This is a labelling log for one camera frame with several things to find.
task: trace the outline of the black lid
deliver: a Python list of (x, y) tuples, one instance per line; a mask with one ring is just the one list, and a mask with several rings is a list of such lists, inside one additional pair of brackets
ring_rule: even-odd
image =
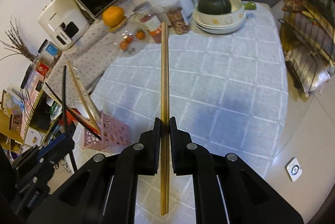
[(42, 43), (42, 45), (40, 46), (40, 48), (38, 49), (38, 53), (41, 53), (42, 49), (45, 47), (45, 45), (48, 43), (48, 40), (45, 39), (44, 42)]

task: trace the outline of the white wall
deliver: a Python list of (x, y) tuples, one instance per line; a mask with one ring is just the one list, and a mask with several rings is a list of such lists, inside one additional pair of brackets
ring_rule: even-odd
[[(51, 0), (0, 0), (0, 40), (9, 43), (5, 31), (10, 29), (9, 20), (12, 15), (19, 21), (19, 31), (28, 49), (34, 55), (45, 39), (50, 39), (37, 23), (43, 8)], [(0, 58), (11, 54), (0, 43)], [(20, 86), (30, 61), (22, 55), (13, 55), (0, 61), (0, 91), (10, 84)]]

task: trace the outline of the white air fryer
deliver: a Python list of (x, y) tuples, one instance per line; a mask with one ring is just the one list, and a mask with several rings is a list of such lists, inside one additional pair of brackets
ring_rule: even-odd
[(70, 48), (89, 28), (74, 0), (52, 0), (43, 9), (38, 23), (61, 50)]

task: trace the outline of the red label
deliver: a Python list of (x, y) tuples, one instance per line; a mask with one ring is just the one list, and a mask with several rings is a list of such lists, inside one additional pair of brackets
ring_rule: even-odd
[(42, 76), (45, 76), (49, 71), (49, 67), (47, 67), (45, 64), (40, 63), (36, 71), (39, 72), (39, 74), (41, 74)]

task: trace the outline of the small orange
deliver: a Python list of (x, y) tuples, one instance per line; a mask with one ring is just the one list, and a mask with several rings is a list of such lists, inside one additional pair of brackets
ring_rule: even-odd
[(133, 38), (134, 37), (132, 35), (129, 35), (125, 38), (125, 41), (130, 44), (133, 41)]
[(127, 50), (129, 47), (129, 44), (126, 41), (122, 41), (119, 45), (120, 49)]
[(123, 20), (124, 10), (118, 6), (110, 6), (103, 12), (102, 18), (106, 26), (114, 27)]
[(136, 38), (139, 40), (143, 40), (145, 38), (145, 32), (141, 29), (136, 32)]

